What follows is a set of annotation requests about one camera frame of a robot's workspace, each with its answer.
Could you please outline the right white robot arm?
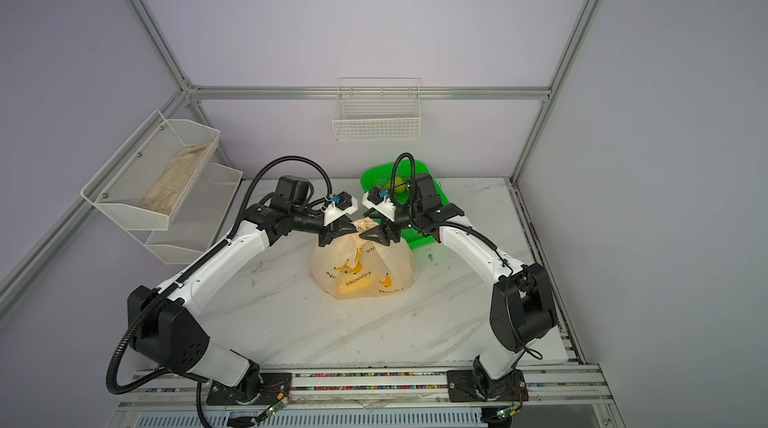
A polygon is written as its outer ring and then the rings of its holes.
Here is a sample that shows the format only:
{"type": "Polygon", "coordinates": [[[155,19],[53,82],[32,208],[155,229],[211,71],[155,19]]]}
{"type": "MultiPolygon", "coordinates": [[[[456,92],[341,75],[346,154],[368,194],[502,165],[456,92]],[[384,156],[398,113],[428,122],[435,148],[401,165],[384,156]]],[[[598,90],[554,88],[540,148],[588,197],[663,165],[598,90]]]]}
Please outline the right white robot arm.
{"type": "Polygon", "coordinates": [[[521,358],[541,360],[532,343],[546,336],[558,323],[551,280],[538,264],[525,264],[500,249],[478,231],[465,212],[445,203],[431,175],[422,173],[407,180],[407,201],[395,197],[396,179],[388,188],[375,186],[364,194],[367,213],[378,221],[361,237],[383,246],[401,239],[413,229],[459,255],[491,288],[489,325],[493,340],[473,361],[475,396],[495,401],[520,390],[516,379],[521,358]]]}

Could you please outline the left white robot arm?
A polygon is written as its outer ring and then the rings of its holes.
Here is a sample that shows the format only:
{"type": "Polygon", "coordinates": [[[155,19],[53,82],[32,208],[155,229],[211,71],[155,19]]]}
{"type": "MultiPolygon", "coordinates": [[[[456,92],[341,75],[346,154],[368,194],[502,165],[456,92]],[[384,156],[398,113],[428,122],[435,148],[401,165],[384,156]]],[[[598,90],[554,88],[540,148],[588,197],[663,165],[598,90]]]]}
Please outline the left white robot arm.
{"type": "Polygon", "coordinates": [[[144,355],[161,374],[194,375],[240,390],[257,385],[257,364],[213,341],[198,318],[237,272],[280,238],[294,231],[310,233],[325,246],[354,233],[355,197],[342,191],[310,202],[310,186],[305,178],[280,177],[270,196],[245,208],[232,233],[189,267],[155,288],[134,290],[119,349],[144,355]]]}

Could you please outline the beige plastic bag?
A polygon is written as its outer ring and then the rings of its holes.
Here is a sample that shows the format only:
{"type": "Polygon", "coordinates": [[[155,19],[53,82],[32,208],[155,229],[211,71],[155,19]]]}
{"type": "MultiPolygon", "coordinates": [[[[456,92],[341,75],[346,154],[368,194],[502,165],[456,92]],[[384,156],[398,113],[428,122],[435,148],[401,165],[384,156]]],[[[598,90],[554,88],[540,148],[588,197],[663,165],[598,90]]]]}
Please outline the beige plastic bag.
{"type": "Polygon", "coordinates": [[[356,234],[316,247],[310,273],[317,285],[339,300],[377,297],[407,290],[415,279],[412,252],[405,241],[385,246],[359,234],[376,226],[371,218],[353,222],[356,234]]]}

